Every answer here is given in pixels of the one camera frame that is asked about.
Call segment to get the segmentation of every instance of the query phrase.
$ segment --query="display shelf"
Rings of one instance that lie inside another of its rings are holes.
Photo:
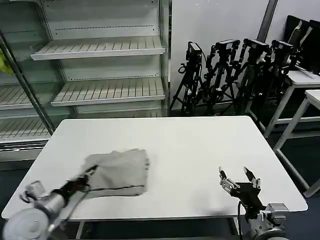
[[[52,98],[52,92],[47,89],[45,92],[39,92],[37,97],[41,103],[49,102]],[[30,109],[33,108],[29,98],[19,84],[0,86],[0,110]]]
[[[31,55],[33,60],[160,55],[166,49],[159,36],[53,40]]]
[[[51,105],[78,106],[165,99],[160,77],[68,81]]]
[[[39,117],[0,120],[0,142],[47,140],[50,134]]]

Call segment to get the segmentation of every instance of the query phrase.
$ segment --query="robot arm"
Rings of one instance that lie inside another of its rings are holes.
[[[28,185],[20,198],[28,204],[32,203],[33,207],[18,212],[8,220],[3,229],[3,238],[5,240],[46,240],[61,225],[60,213],[68,205],[70,198],[81,192],[78,201],[73,202],[74,209],[90,191],[88,182],[96,168],[95,165],[87,169],[61,188],[54,189],[48,196],[41,196],[45,190],[39,181]]]
[[[288,208],[283,203],[269,203],[264,206],[258,198],[261,191],[260,178],[256,178],[246,167],[244,173],[249,182],[234,182],[227,178],[226,173],[219,167],[220,185],[232,197],[238,198],[245,209],[244,216],[251,228],[245,237],[252,240],[286,240],[284,213],[289,212]]]

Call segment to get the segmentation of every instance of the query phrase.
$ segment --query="tripod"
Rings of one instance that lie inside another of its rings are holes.
[[[245,114],[248,102],[254,91],[255,79],[259,71],[261,70],[261,65],[264,64],[264,63],[257,63],[257,61],[259,60],[261,55],[264,52],[267,52],[269,49],[268,44],[265,44],[257,40],[246,38],[243,40],[242,50],[239,57],[239,63],[243,62],[243,59],[248,47],[250,48],[248,51],[249,53],[248,60],[243,64],[243,66],[239,71],[236,71],[235,77],[234,77],[238,79],[239,75],[245,70],[241,84],[238,88],[238,93],[235,101],[236,113],[239,115]]]
[[[285,78],[289,73],[289,66],[285,66],[289,55],[293,54],[294,47],[288,43],[274,40],[271,48],[264,57],[264,65],[256,77],[255,94],[252,105],[256,112],[256,125],[260,127],[264,108],[271,92],[277,97],[278,104],[282,96]],[[272,52],[275,53],[274,62],[271,62]]]
[[[201,80],[202,71],[202,51],[196,43],[188,42],[188,49],[186,51],[185,59],[187,60],[186,65],[182,63],[178,72],[184,74],[182,81],[173,96],[170,110],[172,110],[176,100],[178,100],[181,106],[181,114],[192,114],[195,105],[200,101],[201,95],[197,94],[198,85],[203,84]],[[182,87],[185,87],[183,99],[179,98]]]
[[[224,95],[229,97],[232,101],[235,100],[235,94],[233,89],[234,79],[232,77],[232,70],[237,69],[239,64],[235,61],[235,56],[237,53],[237,49],[239,47],[239,40],[226,40],[217,42],[215,45],[211,47],[210,55],[207,57],[207,61],[205,63],[205,67],[208,70],[208,73],[204,75],[205,82],[203,83],[204,88],[208,89],[208,91],[203,91],[202,97],[203,101],[207,103],[206,114],[213,115],[214,110],[213,106],[218,102],[222,101]],[[216,55],[216,51],[219,54],[219,61],[212,66],[212,59]],[[220,88],[221,79],[223,74],[226,72],[225,82],[226,84]],[[214,84],[211,85],[212,78],[216,76]]]

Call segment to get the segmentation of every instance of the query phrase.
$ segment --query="white table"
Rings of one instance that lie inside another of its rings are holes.
[[[274,126],[276,124],[288,124],[292,118],[282,118],[279,119],[281,113],[285,109],[292,93],[295,89],[315,89],[320,88],[320,76],[315,75],[309,71],[303,70],[294,70],[290,71],[288,77],[291,80],[291,85],[285,91],[276,111],[274,112],[268,126],[265,128],[263,133],[264,137],[267,138]],[[317,122],[320,121],[320,116],[312,116],[312,117],[302,117],[300,122]]]
[[[278,155],[279,159],[282,160],[283,163],[286,164],[291,169],[292,173],[295,174],[295,176],[300,180],[300,183],[304,186],[306,190],[303,193],[303,195],[306,198],[309,198],[320,189],[320,179],[316,183],[314,183],[312,186],[309,186],[309,184],[305,181],[305,179],[300,175],[300,173],[296,170],[296,168],[290,163],[290,161],[281,151],[281,147],[285,144],[287,139],[320,136],[319,131],[307,131],[306,133],[305,132],[293,133],[294,128],[300,122],[303,114],[306,112],[310,104],[320,109],[320,89],[307,90],[305,91],[305,95],[306,95],[305,99],[303,100],[300,107],[296,111],[289,125],[284,130],[282,136],[279,138],[278,142],[275,144],[273,151]]]
[[[27,184],[40,180],[47,190],[59,188],[80,171],[88,155],[133,148],[146,149],[150,158],[147,192],[84,200],[71,220],[236,216],[238,199],[220,186],[219,166],[235,182],[248,181],[244,166],[253,171],[261,178],[259,197],[265,205],[284,203],[291,212],[308,208],[248,116],[67,119],[35,160],[2,217],[30,207],[19,199]]]

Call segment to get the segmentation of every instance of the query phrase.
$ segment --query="crumpled towel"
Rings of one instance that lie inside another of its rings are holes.
[[[93,154],[85,159],[83,170],[95,165],[98,167],[89,179],[90,192],[86,199],[139,196],[147,189],[149,159],[145,150]]]

